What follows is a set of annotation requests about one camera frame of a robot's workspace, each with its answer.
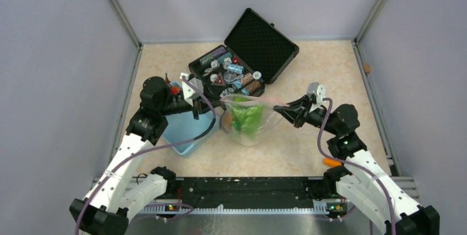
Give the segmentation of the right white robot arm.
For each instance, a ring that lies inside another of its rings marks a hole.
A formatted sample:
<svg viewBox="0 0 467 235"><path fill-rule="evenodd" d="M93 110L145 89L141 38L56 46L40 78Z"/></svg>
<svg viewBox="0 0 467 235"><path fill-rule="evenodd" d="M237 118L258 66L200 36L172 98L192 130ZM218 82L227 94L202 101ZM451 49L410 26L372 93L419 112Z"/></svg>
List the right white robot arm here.
<svg viewBox="0 0 467 235"><path fill-rule="evenodd" d="M304 124L319 128L318 151L340 163L324 173L324 193L349 200L381 234L439 234L438 211L421 205L399 187L357 135L356 107L342 104L332 110L332 99L323 101L327 108L316 106L315 97L305 95L273 110L296 128Z"/></svg>

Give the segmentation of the clear zip top bag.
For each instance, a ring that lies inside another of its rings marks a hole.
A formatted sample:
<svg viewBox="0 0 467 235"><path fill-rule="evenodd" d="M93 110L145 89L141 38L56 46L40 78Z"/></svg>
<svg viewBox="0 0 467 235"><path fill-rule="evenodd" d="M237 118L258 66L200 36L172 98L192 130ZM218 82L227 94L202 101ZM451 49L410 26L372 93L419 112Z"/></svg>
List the clear zip top bag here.
<svg viewBox="0 0 467 235"><path fill-rule="evenodd" d="M258 144L282 120L274 108L288 104L271 97L231 94L220 99L225 106L219 128L243 146Z"/></svg>

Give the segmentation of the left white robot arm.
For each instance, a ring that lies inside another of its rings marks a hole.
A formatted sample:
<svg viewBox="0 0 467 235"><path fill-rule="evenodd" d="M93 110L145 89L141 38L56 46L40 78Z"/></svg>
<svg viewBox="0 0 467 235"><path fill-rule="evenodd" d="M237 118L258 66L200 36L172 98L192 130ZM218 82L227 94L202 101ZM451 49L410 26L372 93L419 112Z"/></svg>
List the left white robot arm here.
<svg viewBox="0 0 467 235"><path fill-rule="evenodd" d="M150 152L190 144L209 134L216 115L208 127L196 136L158 146L168 126L167 116L192 112L197 119L206 110L214 111L204 95L203 83L192 74L181 73L181 91L172 92L172 85L154 76L143 83L140 105L131 118L122 142L98 182L82 199L74 199L69 210L75 220L74 234L125 234L130 221L151 200L170 198L176 193L172 171L158 167L146 180L127 191L133 174L144 156Z"/></svg>

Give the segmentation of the green napa cabbage toy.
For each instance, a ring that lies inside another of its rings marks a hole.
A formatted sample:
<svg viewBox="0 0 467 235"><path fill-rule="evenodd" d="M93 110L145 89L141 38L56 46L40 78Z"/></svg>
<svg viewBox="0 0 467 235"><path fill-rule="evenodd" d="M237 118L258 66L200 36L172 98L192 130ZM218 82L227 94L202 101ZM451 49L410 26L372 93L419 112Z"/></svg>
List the green napa cabbage toy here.
<svg viewBox="0 0 467 235"><path fill-rule="evenodd" d="M264 103L258 97L234 96L230 105L233 129L254 138L262 126L263 112Z"/></svg>

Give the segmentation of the orange brown fruit toy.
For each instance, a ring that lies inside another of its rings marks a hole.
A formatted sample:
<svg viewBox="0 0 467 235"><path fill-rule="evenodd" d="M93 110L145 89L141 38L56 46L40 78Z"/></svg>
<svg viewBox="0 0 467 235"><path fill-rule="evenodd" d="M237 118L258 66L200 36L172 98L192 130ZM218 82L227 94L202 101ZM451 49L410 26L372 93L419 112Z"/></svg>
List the orange brown fruit toy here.
<svg viewBox="0 0 467 235"><path fill-rule="evenodd" d="M225 112L222 117L222 125L230 127L232 123L232 118L228 112Z"/></svg>

